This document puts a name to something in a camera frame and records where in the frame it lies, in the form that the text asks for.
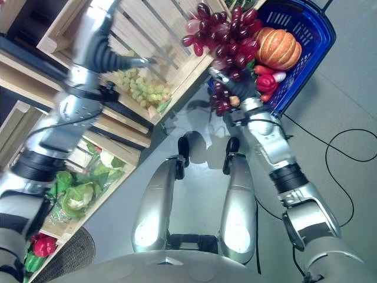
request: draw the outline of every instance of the red grapes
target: red grapes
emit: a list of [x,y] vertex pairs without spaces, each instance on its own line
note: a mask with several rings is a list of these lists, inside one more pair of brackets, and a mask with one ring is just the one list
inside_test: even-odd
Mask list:
[[[196,56],[202,56],[208,47],[214,57],[212,67],[223,70],[234,81],[240,81],[241,70],[254,59],[259,49],[253,39],[263,23],[257,19],[257,11],[250,9],[242,14],[241,6],[236,6],[229,18],[225,11],[211,14],[210,8],[199,3],[186,23],[189,35],[182,38],[185,47],[193,45]],[[211,105],[216,114],[222,116],[231,109],[229,97],[232,95],[222,84],[215,83],[216,92],[212,95]]]

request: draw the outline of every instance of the pumpkin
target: pumpkin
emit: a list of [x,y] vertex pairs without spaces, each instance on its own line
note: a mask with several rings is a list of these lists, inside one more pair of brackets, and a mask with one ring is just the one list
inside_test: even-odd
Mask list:
[[294,36],[283,29],[262,28],[255,38],[260,45],[256,59],[275,70],[286,71],[299,60],[301,45]]

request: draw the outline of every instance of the blue plastic basket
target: blue plastic basket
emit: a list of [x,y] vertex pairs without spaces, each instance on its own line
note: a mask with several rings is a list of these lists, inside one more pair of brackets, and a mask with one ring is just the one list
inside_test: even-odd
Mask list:
[[321,9],[309,0],[268,0],[259,9],[258,18],[266,27],[286,29],[302,46],[300,60],[268,102],[274,115],[288,108],[334,44],[335,30],[325,15],[331,2]]

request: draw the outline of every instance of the gray floor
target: gray floor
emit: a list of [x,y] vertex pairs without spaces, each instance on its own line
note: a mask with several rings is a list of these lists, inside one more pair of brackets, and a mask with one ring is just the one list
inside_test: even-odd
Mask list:
[[[336,43],[286,114],[326,141],[352,128],[377,133],[377,2],[334,1],[327,14],[338,36]],[[177,151],[177,139],[188,131],[199,134],[192,134],[196,142],[192,143],[186,177],[176,182],[170,231],[217,234],[228,182],[221,172],[224,149],[231,134],[241,139],[242,134],[238,129],[228,129],[221,118],[212,115],[210,119],[209,110],[200,107],[201,101],[207,100],[203,86],[175,118],[156,128],[154,144],[159,145],[85,224],[95,240],[95,264],[133,252],[131,228],[144,189],[157,166]],[[350,215],[350,203],[326,170],[326,146],[286,118],[283,125],[294,135],[290,144],[306,176],[343,223]],[[346,133],[334,145],[360,159],[377,152],[376,140],[365,133]],[[242,149],[248,150],[245,142]],[[273,184],[254,156],[249,164],[258,198],[280,214],[282,207]],[[377,270],[377,160],[354,162],[330,150],[329,166],[355,202],[355,216],[342,229],[343,236]],[[273,282],[301,282],[283,224],[262,210],[260,260],[263,274]],[[248,266],[256,269],[255,260]]]

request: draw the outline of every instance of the basket handle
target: basket handle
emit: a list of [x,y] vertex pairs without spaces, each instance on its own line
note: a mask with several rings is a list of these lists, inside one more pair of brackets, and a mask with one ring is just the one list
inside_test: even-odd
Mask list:
[[330,6],[332,0],[328,0],[327,3],[325,4],[325,6],[323,6],[323,8],[321,9],[322,13],[325,13],[326,10],[328,9],[328,7]]
[[311,6],[315,6],[321,14],[325,14],[327,8],[330,6],[332,0],[328,0],[327,3],[323,6],[323,8],[320,8],[316,3],[313,2],[313,0],[302,0],[305,3],[310,4]]

